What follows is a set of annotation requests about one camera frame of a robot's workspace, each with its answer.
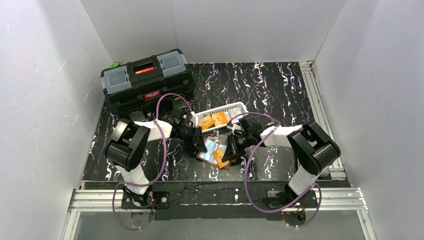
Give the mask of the white credit card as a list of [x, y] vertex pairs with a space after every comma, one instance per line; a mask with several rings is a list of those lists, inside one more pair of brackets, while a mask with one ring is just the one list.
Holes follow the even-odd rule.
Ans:
[[235, 121], [240, 118], [240, 116], [237, 117], [237, 115], [241, 114], [242, 110], [236, 107], [236, 108], [230, 109], [228, 112], [230, 117]]

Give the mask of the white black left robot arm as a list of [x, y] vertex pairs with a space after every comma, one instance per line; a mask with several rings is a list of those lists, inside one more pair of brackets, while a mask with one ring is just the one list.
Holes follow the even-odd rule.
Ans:
[[108, 139], [105, 157], [121, 173], [127, 189], [139, 196], [144, 195], [150, 181], [140, 165], [148, 142], [179, 139], [201, 152], [207, 151], [202, 138], [202, 128], [194, 123], [195, 113], [174, 109], [170, 115], [153, 121], [121, 119]]

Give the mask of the white plastic basket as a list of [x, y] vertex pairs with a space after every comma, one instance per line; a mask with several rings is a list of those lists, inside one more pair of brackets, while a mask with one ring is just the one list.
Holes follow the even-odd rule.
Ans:
[[[218, 112], [225, 112], [226, 117], [228, 119], [228, 122], [230, 122], [230, 120], [232, 118], [230, 117], [229, 110], [230, 109], [234, 109], [234, 108], [241, 109], [242, 113], [247, 113], [248, 112], [247, 111], [247, 107], [245, 106], [245, 104], [239, 101], [239, 102], [230, 103], [230, 104], [226, 104], [226, 105], [223, 105], [223, 106], [219, 106], [219, 107], [215, 107], [215, 108], [212, 108], [212, 109], [209, 109], [209, 110], [204, 110], [202, 112], [195, 113], [191, 120], [194, 123], [194, 126], [198, 127], [198, 121], [199, 121], [199, 119], [202, 119], [202, 118], [204, 118], [204, 117], [206, 117], [208, 115], [211, 116], [212, 114], [215, 114], [215, 113], [218, 113]], [[240, 118], [238, 118], [236, 120], [233, 120], [232, 119], [232, 123], [233, 124], [238, 123]], [[205, 133], [213, 132], [215, 130], [220, 130], [220, 129], [223, 129], [223, 128], [226, 128], [226, 127], [227, 127], [227, 124], [226, 125], [221, 125], [221, 126], [215, 126], [215, 125], [213, 125], [212, 127], [210, 127], [207, 130], [202, 130], [202, 133], [205, 134]]]

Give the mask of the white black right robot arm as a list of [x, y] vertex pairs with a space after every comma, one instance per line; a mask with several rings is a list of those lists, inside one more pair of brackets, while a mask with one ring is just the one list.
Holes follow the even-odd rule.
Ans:
[[247, 115], [238, 124], [228, 126], [233, 133], [227, 137], [223, 161], [241, 157], [247, 148], [256, 145], [293, 149], [299, 166], [284, 188], [284, 197], [290, 201], [312, 186], [324, 169], [341, 156], [339, 146], [315, 121], [290, 127], [262, 126], [252, 115]]

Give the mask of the brown leather card holder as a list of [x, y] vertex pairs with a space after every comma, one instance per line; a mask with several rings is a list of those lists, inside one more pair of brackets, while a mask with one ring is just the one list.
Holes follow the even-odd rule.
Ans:
[[[205, 162], [205, 163], [208, 163], [208, 164], [211, 164], [213, 166], [218, 167], [217, 162], [214, 159], [213, 152], [215, 150], [217, 150], [218, 148], [223, 148], [224, 151], [225, 151], [227, 146], [223, 145], [223, 144], [219, 144], [219, 143], [212, 141], [212, 140], [210, 140], [206, 137], [203, 140], [204, 140], [205, 146], [207, 148], [207, 152], [200, 152], [199, 151], [196, 155], [196, 158]], [[230, 160], [230, 168], [233, 164], [236, 163], [236, 161], [237, 161], [236, 159]]]

